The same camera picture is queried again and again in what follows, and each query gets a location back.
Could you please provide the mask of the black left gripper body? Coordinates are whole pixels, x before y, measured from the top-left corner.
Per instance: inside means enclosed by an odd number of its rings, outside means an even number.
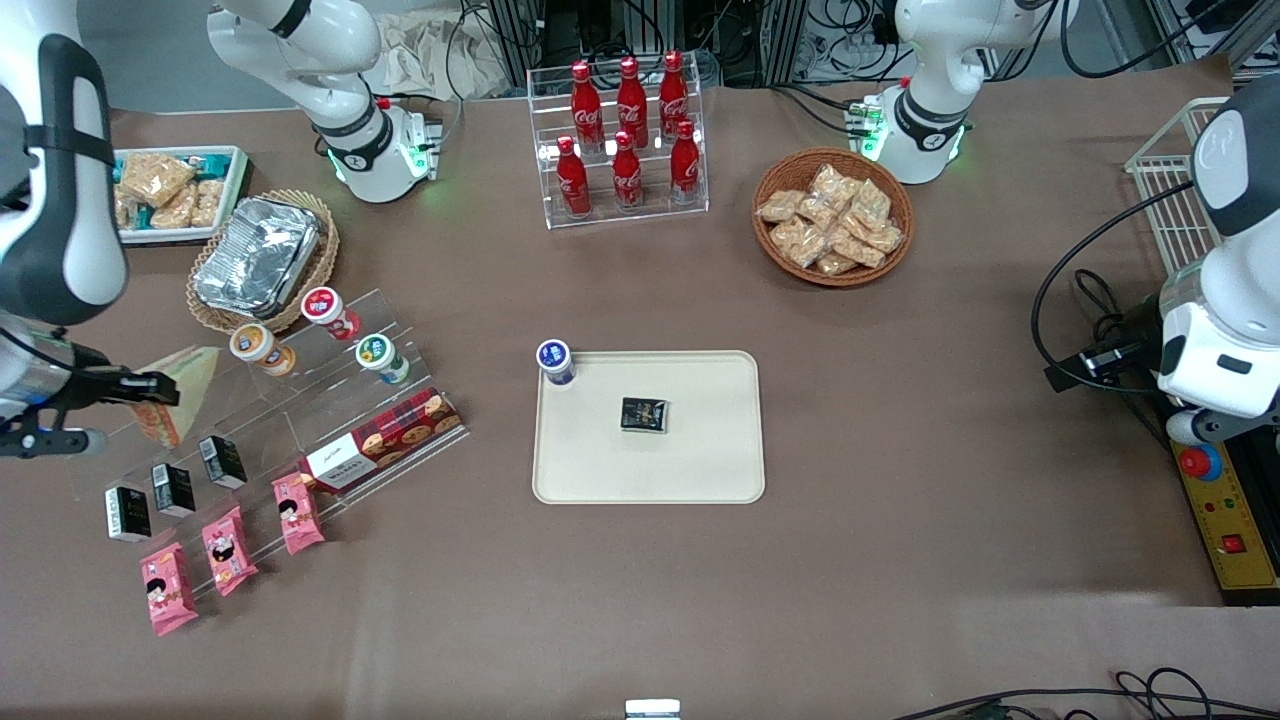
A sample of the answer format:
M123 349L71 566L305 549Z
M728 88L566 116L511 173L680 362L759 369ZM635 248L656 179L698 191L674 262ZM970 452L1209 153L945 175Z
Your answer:
M1097 322L1092 342L1044 368L1050 387L1078 386L1156 393L1161 333L1157 322Z

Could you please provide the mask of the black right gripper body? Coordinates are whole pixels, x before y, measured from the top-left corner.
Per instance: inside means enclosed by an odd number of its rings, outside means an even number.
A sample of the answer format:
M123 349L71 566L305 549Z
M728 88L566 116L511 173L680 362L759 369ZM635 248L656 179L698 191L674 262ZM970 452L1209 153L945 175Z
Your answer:
M69 413L97 404L127 404L120 387L93 373L88 375L54 377L42 380L20 380L3 391L3 432L12 430L27 420L37 421L45 411L52 413L50 424L42 429L67 428Z

